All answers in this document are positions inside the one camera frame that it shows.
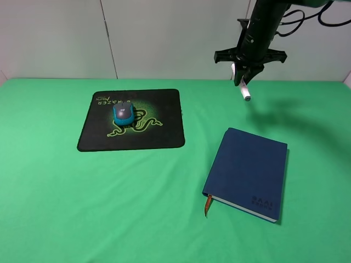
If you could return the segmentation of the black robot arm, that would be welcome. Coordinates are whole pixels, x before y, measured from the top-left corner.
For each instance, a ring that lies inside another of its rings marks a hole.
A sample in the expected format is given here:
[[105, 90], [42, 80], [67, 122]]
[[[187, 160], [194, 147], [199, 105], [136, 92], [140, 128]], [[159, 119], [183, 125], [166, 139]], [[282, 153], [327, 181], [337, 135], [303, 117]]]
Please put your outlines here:
[[[249, 19], [239, 19], [241, 33], [237, 46], [219, 50], [214, 53], [214, 62], [232, 62], [234, 85], [248, 84], [256, 75], [264, 70], [264, 65], [279, 61], [284, 63], [287, 54], [284, 51], [270, 49], [269, 46], [276, 35], [288, 37], [295, 33], [302, 24], [311, 18], [318, 18], [319, 24], [326, 27], [341, 27], [350, 24], [350, 20], [330, 24], [322, 20], [322, 14], [332, 6], [333, 1], [265, 1], [255, 3]], [[311, 16], [302, 13], [302, 18], [290, 22], [281, 20], [300, 10], [288, 11], [290, 6], [299, 5], [310, 8], [321, 8]]]

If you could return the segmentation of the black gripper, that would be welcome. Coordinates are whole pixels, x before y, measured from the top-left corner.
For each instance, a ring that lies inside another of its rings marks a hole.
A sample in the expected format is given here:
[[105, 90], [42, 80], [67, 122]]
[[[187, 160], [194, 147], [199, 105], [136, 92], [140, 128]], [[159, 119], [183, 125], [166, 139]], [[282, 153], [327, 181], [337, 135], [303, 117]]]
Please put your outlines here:
[[234, 62], [233, 81], [235, 86], [239, 86], [243, 78], [245, 84], [249, 84], [256, 75], [264, 70], [264, 64], [279, 61], [284, 63], [287, 55], [284, 51], [273, 49], [261, 49], [250, 47], [233, 47], [215, 51], [214, 62]]

